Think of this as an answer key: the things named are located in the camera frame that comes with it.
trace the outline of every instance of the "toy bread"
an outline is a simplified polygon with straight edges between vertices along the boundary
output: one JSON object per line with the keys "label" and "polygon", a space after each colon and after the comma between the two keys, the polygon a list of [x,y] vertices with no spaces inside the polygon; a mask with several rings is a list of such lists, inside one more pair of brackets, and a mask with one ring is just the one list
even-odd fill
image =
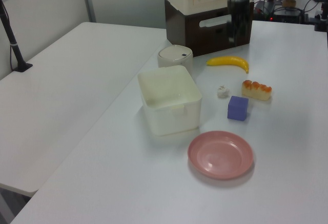
{"label": "toy bread", "polygon": [[272,88],[259,82],[245,80],[241,86],[242,95],[266,101],[271,97]]}

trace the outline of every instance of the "brown box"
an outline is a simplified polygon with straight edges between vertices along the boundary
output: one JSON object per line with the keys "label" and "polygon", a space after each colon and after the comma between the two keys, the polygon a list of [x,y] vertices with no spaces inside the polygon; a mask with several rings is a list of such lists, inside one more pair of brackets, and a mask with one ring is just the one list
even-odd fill
{"label": "brown box", "polygon": [[176,10],[168,0],[165,0],[165,17],[167,39],[174,45],[190,48],[194,56],[205,55],[235,46],[246,45],[250,42],[253,21],[254,3],[250,3],[250,22],[245,35],[237,34],[236,45],[229,42],[227,25],[200,27],[203,20],[228,15],[228,9],[206,11],[202,13],[184,15]]}

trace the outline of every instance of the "plastic plate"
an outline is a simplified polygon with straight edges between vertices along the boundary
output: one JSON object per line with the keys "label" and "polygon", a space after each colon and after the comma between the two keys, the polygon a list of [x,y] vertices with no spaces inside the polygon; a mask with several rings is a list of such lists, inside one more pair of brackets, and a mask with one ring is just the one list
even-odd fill
{"label": "plastic plate", "polygon": [[250,145],[236,134],[211,131],[190,143],[188,158],[202,174],[214,179],[231,179],[245,173],[253,163]]}

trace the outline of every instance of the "blue block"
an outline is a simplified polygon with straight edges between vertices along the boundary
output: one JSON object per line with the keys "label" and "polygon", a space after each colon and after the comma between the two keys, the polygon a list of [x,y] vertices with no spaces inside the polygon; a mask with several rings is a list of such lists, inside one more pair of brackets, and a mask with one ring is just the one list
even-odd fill
{"label": "blue block", "polygon": [[248,98],[231,96],[228,104],[228,118],[245,120],[247,115]]}

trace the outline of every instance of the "yellow banana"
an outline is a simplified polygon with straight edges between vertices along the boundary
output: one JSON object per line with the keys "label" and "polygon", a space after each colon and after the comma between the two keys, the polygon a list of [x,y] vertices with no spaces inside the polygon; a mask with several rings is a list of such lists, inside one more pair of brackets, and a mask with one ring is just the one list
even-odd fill
{"label": "yellow banana", "polygon": [[236,65],[241,67],[248,74],[249,65],[248,62],[239,56],[219,56],[211,58],[206,62],[207,65],[210,66],[218,66],[218,65]]}

